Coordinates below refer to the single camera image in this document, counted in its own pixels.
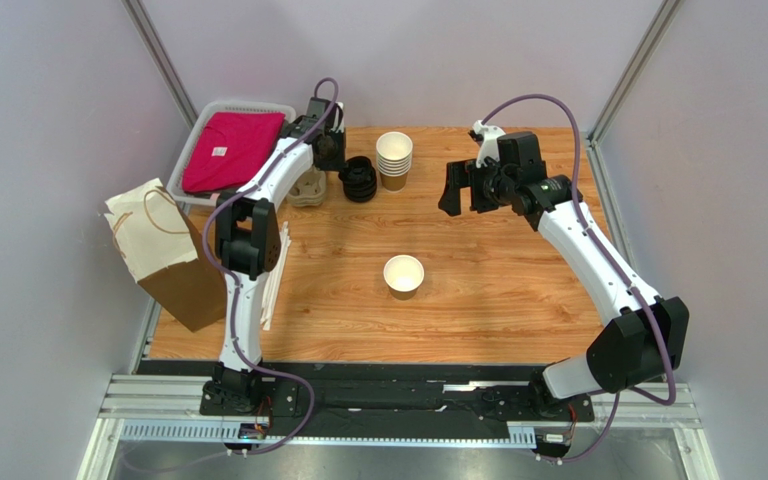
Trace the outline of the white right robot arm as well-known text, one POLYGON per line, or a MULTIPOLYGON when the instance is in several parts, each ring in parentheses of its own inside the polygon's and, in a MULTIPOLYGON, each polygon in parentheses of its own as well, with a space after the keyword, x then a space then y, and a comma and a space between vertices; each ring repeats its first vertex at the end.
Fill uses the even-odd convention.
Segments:
POLYGON ((688 327, 685 303, 662 296, 636 274, 599 229, 571 179, 548 175, 533 132, 507 134, 479 125, 469 135, 478 156, 448 163, 439 208, 449 216, 461 214, 464 188, 474 212, 511 208, 561 254, 603 324, 584 353, 545 367, 531 380, 537 399, 551 405, 671 378, 688 327))

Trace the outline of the stack of black lids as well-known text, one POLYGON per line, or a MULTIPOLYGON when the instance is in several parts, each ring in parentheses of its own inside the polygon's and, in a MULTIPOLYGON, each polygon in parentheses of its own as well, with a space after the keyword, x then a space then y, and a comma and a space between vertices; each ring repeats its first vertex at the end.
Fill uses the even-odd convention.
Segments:
POLYGON ((345 197, 355 203, 369 202, 377 193, 377 172, 366 156, 355 156, 346 161, 338 173, 345 197))

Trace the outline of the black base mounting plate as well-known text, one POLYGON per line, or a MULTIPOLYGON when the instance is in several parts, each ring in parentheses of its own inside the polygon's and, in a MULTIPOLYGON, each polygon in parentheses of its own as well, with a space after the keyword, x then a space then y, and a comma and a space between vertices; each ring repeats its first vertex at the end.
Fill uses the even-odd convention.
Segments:
POLYGON ((503 440, 517 422, 563 428, 595 421, 590 393, 547 405, 531 380, 537 365, 267 362, 263 399, 250 411, 204 397, 216 362, 147 360, 139 375, 194 376, 196 412, 238 417, 247 433, 364 440, 503 440))

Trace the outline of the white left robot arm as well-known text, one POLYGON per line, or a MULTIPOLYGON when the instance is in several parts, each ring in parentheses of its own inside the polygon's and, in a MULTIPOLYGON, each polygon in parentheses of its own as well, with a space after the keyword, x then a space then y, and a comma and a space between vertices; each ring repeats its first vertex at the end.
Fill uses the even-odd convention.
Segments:
POLYGON ((271 156, 235 192, 225 191, 210 216, 214 252, 225 276, 225 338, 204 397, 250 411, 263 399, 260 315, 266 283, 281 258, 277 210, 311 168, 339 171, 345 165, 343 106, 313 97, 307 112, 283 125, 271 156))

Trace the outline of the stack of paper cups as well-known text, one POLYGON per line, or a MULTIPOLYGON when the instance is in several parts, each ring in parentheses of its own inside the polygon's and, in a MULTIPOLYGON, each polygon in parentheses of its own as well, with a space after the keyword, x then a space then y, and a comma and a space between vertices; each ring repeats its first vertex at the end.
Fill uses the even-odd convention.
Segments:
POLYGON ((376 163, 383 188, 400 192, 406 184, 412 167, 413 141, 402 132, 391 131, 376 142, 376 163))

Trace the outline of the aluminium frame rail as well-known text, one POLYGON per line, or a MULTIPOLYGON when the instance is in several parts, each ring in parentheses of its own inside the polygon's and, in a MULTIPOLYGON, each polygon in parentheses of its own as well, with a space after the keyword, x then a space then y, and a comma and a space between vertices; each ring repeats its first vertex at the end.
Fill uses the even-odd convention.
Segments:
POLYGON ((666 391, 647 383, 641 393, 578 396, 559 414, 545 418, 527 409, 523 381, 442 379, 378 387, 415 395, 415 402, 380 400, 348 405, 323 383, 316 400, 294 382, 270 379, 265 405, 237 411, 217 405, 197 376, 116 375, 112 378, 79 469, 82 479, 106 478, 124 441, 218 443, 224 450, 244 445, 395 446, 515 449, 558 465, 588 460, 613 433, 666 430, 690 479, 714 479, 718 472, 690 389, 679 386, 674 404, 651 396, 666 391))

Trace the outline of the cardboard cup carrier tray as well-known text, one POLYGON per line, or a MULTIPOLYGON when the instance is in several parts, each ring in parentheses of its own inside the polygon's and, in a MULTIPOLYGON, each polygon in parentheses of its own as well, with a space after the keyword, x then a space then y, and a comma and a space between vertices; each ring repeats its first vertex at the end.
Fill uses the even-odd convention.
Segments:
POLYGON ((327 173, 316 167, 305 171, 286 196, 294 207, 320 206, 327 197, 327 173))

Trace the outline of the brown paper bag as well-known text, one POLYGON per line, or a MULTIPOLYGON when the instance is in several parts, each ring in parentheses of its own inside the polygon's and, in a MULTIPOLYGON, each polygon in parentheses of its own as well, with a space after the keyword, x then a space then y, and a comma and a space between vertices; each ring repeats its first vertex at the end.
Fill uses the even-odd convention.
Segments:
POLYGON ((115 195, 105 207, 113 246, 136 284, 192 332, 224 318, 225 280, 160 180, 115 195))

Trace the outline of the brown paper coffee cup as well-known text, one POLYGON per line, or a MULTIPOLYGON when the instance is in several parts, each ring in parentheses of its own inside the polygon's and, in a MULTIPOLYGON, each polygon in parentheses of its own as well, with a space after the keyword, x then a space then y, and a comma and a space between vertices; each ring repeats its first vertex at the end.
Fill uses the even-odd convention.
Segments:
POLYGON ((386 262, 382 274, 390 294, 397 300, 408 300, 422 285, 425 269, 413 256, 396 255, 386 262))

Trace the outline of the white paper straw bundle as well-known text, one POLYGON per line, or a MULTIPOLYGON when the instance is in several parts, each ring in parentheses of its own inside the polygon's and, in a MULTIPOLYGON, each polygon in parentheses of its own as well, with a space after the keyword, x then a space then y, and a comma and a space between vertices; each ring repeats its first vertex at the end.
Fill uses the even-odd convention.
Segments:
POLYGON ((260 325, 264 331, 271 329, 274 312, 276 308, 277 298, 281 286, 282 276, 285 269, 288 250, 292 243, 289 231, 289 222, 284 221, 280 230, 281 239, 281 251, 278 258, 278 263, 275 268, 270 272, 270 276, 266 282, 265 295, 263 300, 263 307, 261 311, 260 325))

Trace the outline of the pink folded cloth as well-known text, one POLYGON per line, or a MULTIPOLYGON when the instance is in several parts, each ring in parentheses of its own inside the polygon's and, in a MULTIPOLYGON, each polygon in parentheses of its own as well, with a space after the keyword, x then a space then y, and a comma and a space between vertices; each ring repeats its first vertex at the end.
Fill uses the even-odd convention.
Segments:
POLYGON ((279 112, 213 114, 183 171, 183 191, 201 194, 245 185, 272 155, 284 121, 279 112))

